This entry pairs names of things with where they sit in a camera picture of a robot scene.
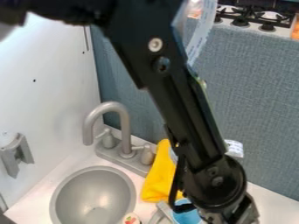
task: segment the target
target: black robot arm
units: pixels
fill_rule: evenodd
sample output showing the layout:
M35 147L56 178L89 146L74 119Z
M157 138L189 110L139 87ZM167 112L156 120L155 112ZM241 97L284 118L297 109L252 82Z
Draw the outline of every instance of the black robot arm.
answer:
M181 37L173 25L185 0L32 0L24 5L27 11L69 24L98 25L138 88L149 91L178 155L169 198L174 211L197 208L207 223L214 224L258 222L254 201L246 193L246 174L225 155L226 145L205 90L187 66ZM17 9L16 5L8 7ZM178 190L192 204L175 206Z

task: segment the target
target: cabinet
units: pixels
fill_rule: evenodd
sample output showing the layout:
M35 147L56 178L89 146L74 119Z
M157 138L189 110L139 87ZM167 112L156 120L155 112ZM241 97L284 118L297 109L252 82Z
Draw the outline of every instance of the cabinet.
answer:
M100 103L92 49L88 27L35 15L0 42L0 130L25 135L35 160L16 179L0 161L8 207L81 144L82 120Z

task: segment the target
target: yellow sponge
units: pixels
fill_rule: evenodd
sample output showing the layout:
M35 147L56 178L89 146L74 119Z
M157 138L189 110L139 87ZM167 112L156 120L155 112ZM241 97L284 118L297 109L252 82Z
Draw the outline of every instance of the yellow sponge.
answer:
M176 165L170 159L170 142L162 140L156 147L156 159L145 179L142 199L147 202L168 201ZM181 192L177 199L183 198Z

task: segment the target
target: stainless steel sink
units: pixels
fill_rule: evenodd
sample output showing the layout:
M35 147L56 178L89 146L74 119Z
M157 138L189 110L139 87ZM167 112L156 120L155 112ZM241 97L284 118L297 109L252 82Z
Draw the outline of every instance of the stainless steel sink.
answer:
M54 224L116 224L135 204L136 189L125 173L94 166L75 172L58 186L50 215Z

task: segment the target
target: blue wall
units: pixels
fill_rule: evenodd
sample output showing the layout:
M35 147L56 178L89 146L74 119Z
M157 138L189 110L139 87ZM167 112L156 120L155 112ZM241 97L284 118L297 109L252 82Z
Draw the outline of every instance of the blue wall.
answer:
M100 30L92 31L102 100L126 105L133 134L158 142L165 134L155 105L147 93L136 89ZM245 145L242 164L249 180L295 200L299 200L298 61L295 41L217 26L195 66L207 81L223 137ZM114 115L106 115L105 123L119 127Z

